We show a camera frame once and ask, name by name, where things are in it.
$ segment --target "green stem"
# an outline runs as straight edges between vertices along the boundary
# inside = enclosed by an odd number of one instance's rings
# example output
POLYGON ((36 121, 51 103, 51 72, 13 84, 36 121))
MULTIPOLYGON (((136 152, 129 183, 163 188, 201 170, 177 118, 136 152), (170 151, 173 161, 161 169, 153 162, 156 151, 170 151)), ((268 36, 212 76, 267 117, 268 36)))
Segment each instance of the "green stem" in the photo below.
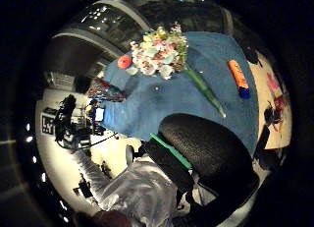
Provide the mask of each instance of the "green stem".
POLYGON ((192 168, 192 165, 174 147, 172 147, 171 145, 168 145, 167 143, 165 143, 163 140, 161 140, 158 136, 154 135, 153 133, 150 133, 149 136, 153 138, 155 141, 157 141, 159 144, 164 146, 166 149, 168 149, 187 170, 190 170, 192 168))
POLYGON ((206 99, 218 110, 223 118, 226 118, 223 106, 218 101, 213 90, 209 85, 202 79, 202 77, 191 69, 187 63, 184 64, 185 70, 183 71, 194 83, 197 89, 206 97, 206 99))

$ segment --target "black office chair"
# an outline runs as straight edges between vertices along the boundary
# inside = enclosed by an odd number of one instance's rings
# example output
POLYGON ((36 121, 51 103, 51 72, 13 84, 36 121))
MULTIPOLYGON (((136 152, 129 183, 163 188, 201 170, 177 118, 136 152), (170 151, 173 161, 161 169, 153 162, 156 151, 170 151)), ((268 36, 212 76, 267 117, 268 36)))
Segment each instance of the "black office chair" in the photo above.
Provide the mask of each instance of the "black office chair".
MULTIPOLYGON (((222 125, 192 115, 174 114, 161 122, 158 137, 192 164, 199 176, 198 185, 216 196, 205 206, 194 203, 188 216, 174 220, 175 226, 216 226, 257 189, 259 178, 252 169, 247 149, 222 125)), ((181 193, 191 192, 193 179, 168 149, 152 139, 145 150, 181 193)))

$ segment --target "flower bouquet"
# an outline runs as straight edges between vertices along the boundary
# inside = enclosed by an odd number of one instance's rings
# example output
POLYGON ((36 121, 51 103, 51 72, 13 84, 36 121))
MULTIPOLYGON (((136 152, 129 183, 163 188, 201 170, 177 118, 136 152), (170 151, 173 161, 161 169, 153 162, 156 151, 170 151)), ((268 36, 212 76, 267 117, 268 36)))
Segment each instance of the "flower bouquet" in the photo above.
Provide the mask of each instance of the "flower bouquet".
POLYGON ((170 79, 172 73, 183 72, 225 118, 226 114, 214 92, 202 77, 186 63, 187 49, 187 39, 183 36, 181 26, 177 22, 170 31, 166 31, 162 27, 158 27, 156 30, 152 29, 143 36, 142 42, 131 42, 133 65, 126 71, 131 75, 135 75, 137 72, 147 76, 159 74, 164 80, 170 79))

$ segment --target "black equipment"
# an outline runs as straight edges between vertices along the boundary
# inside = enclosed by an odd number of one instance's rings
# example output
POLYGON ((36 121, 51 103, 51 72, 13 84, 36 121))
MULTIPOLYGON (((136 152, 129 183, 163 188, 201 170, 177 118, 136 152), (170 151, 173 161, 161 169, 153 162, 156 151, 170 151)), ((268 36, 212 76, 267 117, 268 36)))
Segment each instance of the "black equipment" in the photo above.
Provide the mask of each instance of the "black equipment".
POLYGON ((93 129, 84 125, 76 124, 71 121, 73 111, 76 108, 77 100, 73 95, 67 96, 63 101, 60 102, 60 108, 57 111, 53 124, 56 127, 56 142, 57 144, 66 149, 85 149, 90 148, 93 145, 104 142, 111 137, 114 137, 117 133, 112 136, 94 144, 85 143, 90 142, 90 135, 93 134, 93 129), (78 147, 79 144, 86 144, 82 147, 78 147))

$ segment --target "video camera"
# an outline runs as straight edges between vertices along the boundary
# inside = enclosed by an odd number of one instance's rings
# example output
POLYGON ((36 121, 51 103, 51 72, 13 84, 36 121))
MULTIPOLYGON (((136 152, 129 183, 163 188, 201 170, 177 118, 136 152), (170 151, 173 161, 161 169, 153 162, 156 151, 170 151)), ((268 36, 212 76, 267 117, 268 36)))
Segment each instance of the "video camera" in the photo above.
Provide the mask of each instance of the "video camera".
POLYGON ((72 123, 72 114, 76 108, 77 100, 73 95, 67 96, 60 102, 60 108, 55 116, 53 124, 56 127, 56 142, 60 145, 63 142, 63 148, 72 148, 74 143, 89 140, 92 130, 87 127, 72 123))

